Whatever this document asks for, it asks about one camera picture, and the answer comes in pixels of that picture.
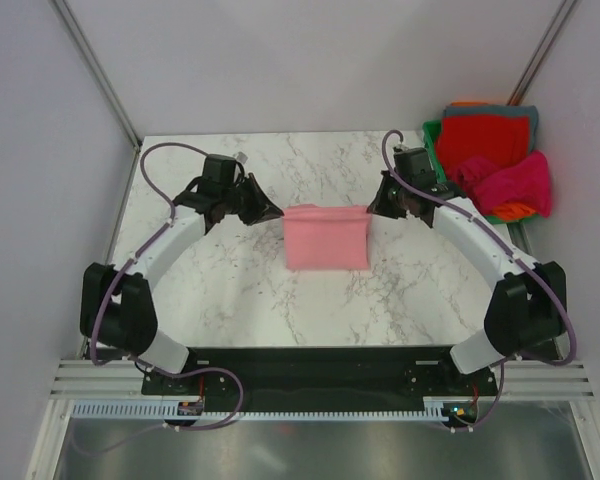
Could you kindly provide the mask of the pink t-shirt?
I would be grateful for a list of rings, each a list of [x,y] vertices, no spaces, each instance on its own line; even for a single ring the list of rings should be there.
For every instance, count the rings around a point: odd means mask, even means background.
[[[286,267],[293,271],[369,270],[371,215],[365,206],[296,205],[284,211]]]

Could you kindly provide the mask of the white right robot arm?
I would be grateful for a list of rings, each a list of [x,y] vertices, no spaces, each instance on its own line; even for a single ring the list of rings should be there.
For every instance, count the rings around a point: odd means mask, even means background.
[[[411,214],[451,242],[482,275],[491,289],[483,327],[450,350],[449,362],[438,368],[447,392],[463,392],[474,372],[515,354],[538,359],[531,349],[566,334],[574,358],[577,341],[566,310],[566,275],[555,262],[539,263],[506,240],[477,210],[471,199],[451,183],[423,192],[393,171],[383,171],[379,190],[368,212],[392,219]]]

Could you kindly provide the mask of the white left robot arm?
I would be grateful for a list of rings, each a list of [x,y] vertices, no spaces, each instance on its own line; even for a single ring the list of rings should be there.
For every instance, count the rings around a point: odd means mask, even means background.
[[[246,226],[284,216],[253,174],[237,181],[197,177],[171,200],[166,223],[121,266],[91,264],[83,276],[80,331],[92,345],[119,349],[165,372],[165,382],[188,393],[199,382],[190,350],[158,325],[152,290],[179,257],[225,216]]]

